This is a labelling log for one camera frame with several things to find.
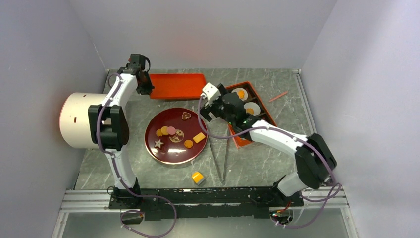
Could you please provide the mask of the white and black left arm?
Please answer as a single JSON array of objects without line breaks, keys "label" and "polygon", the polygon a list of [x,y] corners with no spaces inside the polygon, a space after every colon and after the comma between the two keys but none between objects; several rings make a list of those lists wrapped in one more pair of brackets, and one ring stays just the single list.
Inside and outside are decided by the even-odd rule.
[{"label": "white and black left arm", "polygon": [[126,66],[109,76],[114,77],[115,82],[105,98],[99,104],[88,107],[92,142],[105,154],[114,176],[111,208],[133,209],[142,202],[138,179],[126,150],[130,131],[125,106],[133,93],[151,94],[154,87],[149,70],[150,59],[147,56],[131,54]]}]

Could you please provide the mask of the metal tongs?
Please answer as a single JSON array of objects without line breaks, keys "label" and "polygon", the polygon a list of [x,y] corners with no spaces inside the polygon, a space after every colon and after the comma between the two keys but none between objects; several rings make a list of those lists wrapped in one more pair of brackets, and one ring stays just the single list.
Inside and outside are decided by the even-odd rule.
[{"label": "metal tongs", "polygon": [[[221,122],[212,122],[207,123],[208,132],[212,135],[217,135],[221,137],[229,136],[229,128],[226,123]],[[225,166],[226,166],[226,156],[229,145],[228,139],[220,139],[212,136],[208,136],[209,145],[211,150],[211,160],[216,169],[216,174],[218,176],[220,186],[225,185]]]}]

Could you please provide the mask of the round tan cookie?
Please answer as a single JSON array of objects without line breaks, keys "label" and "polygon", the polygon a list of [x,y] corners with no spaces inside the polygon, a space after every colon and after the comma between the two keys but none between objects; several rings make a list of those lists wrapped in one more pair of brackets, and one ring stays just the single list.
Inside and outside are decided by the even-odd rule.
[{"label": "round tan cookie", "polygon": [[246,109],[246,112],[253,115],[254,114],[254,110],[251,108]]}]

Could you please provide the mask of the orange compartment box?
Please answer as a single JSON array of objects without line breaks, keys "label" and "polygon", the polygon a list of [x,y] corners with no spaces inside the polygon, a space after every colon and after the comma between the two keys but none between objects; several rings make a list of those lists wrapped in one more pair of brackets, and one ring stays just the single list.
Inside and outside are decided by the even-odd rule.
[{"label": "orange compartment box", "polygon": [[250,82],[246,81],[234,84],[228,86],[226,89],[228,92],[235,92],[239,96],[239,98],[244,102],[246,112],[252,113],[252,115],[277,126],[276,122]]}]

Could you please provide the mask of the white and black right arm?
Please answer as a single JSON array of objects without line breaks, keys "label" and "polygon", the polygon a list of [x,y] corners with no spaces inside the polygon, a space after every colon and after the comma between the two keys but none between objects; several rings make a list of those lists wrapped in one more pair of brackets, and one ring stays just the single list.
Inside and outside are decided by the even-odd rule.
[{"label": "white and black right arm", "polygon": [[292,133],[246,112],[239,96],[228,92],[222,84],[207,83],[203,87],[199,110],[201,118],[207,121],[212,117],[226,121],[234,131],[227,138],[261,143],[294,158],[296,171],[281,178],[272,192],[275,204],[285,205],[293,194],[306,188],[318,189],[328,178],[337,182],[333,174],[337,162],[321,135]]}]

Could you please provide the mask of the orange box lid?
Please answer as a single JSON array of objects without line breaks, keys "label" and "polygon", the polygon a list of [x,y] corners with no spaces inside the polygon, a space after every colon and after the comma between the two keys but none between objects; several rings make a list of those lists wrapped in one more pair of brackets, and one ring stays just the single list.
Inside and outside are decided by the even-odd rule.
[{"label": "orange box lid", "polygon": [[199,99],[207,84],[201,73],[151,74],[155,87],[150,99],[157,100],[195,100]]}]

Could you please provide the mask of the dark red round plate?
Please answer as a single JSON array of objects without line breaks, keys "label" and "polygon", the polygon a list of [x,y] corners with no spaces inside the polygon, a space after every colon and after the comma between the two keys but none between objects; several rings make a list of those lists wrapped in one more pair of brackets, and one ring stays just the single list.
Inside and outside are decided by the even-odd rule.
[{"label": "dark red round plate", "polygon": [[[183,112],[192,116],[188,120],[182,120]],[[163,126],[176,128],[174,135],[156,136],[156,131]],[[145,147],[148,153],[157,161],[168,165],[180,165],[196,158],[205,148],[206,139],[196,144],[193,137],[198,133],[205,132],[199,125],[198,115],[185,108],[171,108],[158,113],[148,124],[145,130]],[[154,148],[154,142],[161,139],[165,145],[161,150]],[[184,146],[186,140],[192,140],[194,146],[190,149]]]}]

